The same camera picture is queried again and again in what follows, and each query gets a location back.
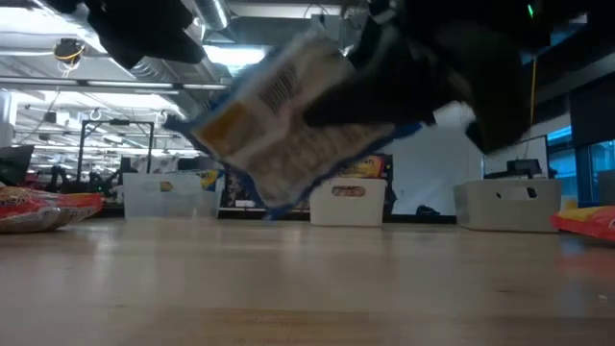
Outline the black desktop device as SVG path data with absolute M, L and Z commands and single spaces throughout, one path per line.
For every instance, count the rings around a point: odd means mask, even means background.
M 523 159 L 506 162 L 506 170 L 483 175 L 484 179 L 553 179 L 558 173 L 556 169 L 548 167 L 544 171 L 538 159 Z

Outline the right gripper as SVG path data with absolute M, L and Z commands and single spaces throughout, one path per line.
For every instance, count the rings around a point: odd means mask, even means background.
M 310 101 L 311 127 L 435 123 L 451 102 L 471 108 L 465 135 L 492 154 L 529 129 L 518 46 L 503 32 L 469 19 L 399 23 L 412 62 L 379 67 L 398 37 L 391 23 L 368 18 L 348 61 L 358 72 Z

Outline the white plastic bin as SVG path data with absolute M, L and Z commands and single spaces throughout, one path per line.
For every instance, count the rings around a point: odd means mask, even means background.
M 380 227 L 387 182 L 332 178 L 309 196 L 310 223 L 317 226 Z

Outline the orange Maruchan ramen packet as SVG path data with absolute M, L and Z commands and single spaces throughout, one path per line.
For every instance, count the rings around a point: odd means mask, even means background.
M 615 241 L 615 206 L 563 210 L 551 223 L 561 231 Z

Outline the long ceiling light strip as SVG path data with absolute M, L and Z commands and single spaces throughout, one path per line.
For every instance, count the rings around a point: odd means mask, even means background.
M 160 82 L 135 82 L 135 81 L 106 81 L 87 79 L 66 78 L 32 78 L 32 77 L 9 77 L 0 76 L 0 86 L 24 86 L 24 87 L 68 87 L 68 88 L 113 88 L 113 89 L 144 89 L 154 91 L 175 90 L 207 90 L 221 91 L 229 86 L 224 84 L 186 84 L 186 83 L 160 83 Z

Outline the clear plastic bin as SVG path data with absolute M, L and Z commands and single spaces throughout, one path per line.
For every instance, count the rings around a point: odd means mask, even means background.
M 123 201 L 126 218 L 206 218 L 187 215 L 193 211 L 218 210 L 225 187 L 218 179 L 215 191 L 193 193 L 161 192 L 159 180 L 163 174 L 125 173 Z

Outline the black metal table frame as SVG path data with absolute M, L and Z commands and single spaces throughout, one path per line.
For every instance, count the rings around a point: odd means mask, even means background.
M 107 207 L 94 215 L 94 218 L 123 218 L 124 208 Z M 265 209 L 238 209 L 238 208 L 219 208 L 205 212 L 193 211 L 188 217 L 213 217 L 222 220 L 261 220 L 267 216 Z M 306 221 L 310 220 L 308 210 L 295 210 L 282 216 L 277 216 L 277 220 L 282 221 Z M 405 223 L 405 224 L 438 224 L 453 225 L 456 223 L 454 215 L 415 215 L 415 214 L 385 214 L 383 223 Z

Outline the dark computer monitor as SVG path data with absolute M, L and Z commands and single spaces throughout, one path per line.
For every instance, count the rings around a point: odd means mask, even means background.
M 17 186 L 25 182 L 34 145 L 0 148 L 0 183 Z

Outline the black metal station frame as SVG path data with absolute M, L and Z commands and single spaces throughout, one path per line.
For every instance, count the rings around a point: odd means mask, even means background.
M 155 123 L 152 121 L 137 121 L 137 120 L 128 120 L 128 119 L 119 119 L 112 118 L 111 120 L 83 120 L 82 128 L 80 132 L 80 141 L 78 146 L 78 160 L 77 160 L 77 176 L 76 182 L 79 183 L 82 179 L 83 172 L 83 157 L 85 151 L 85 141 L 86 138 L 91 135 L 93 132 L 96 132 L 101 125 L 110 125 L 110 126 L 131 126 L 137 125 L 140 127 L 141 125 L 147 125 L 149 127 L 149 131 L 146 132 L 148 142 L 148 151 L 147 151 L 147 165 L 146 165 L 146 173 L 149 174 L 151 172 L 152 165 L 152 151 L 154 145 L 154 131 L 155 131 Z

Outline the silver ceiling duct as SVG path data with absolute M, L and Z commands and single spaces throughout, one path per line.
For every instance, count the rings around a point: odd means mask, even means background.
M 210 31 L 220 31 L 229 26 L 230 10 L 226 0 L 193 0 L 195 10 Z

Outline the red Maruchan ramen packet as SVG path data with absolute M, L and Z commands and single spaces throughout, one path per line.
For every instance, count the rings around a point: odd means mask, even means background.
M 339 178 L 380 179 L 385 167 L 382 156 L 370 155 L 361 160 L 345 164 L 336 174 Z
M 0 186 L 0 234 L 52 232 L 99 212 L 96 193 L 59 194 L 25 187 Z

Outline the grey plastic bin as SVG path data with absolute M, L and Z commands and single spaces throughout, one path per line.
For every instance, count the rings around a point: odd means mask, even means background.
M 454 188 L 457 224 L 474 231 L 554 233 L 561 182 L 549 179 L 480 180 Z

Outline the blue Maruchan ramen packet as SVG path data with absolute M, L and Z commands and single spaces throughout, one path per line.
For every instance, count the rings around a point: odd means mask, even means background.
M 422 128 L 310 127 L 308 102 L 352 71 L 337 43 L 312 27 L 253 66 L 209 113 L 169 116 L 163 126 L 233 172 L 270 215 L 285 214 L 347 166 Z
M 223 173 L 218 169 L 177 171 L 163 174 L 159 180 L 161 192 L 193 193 L 215 191 Z

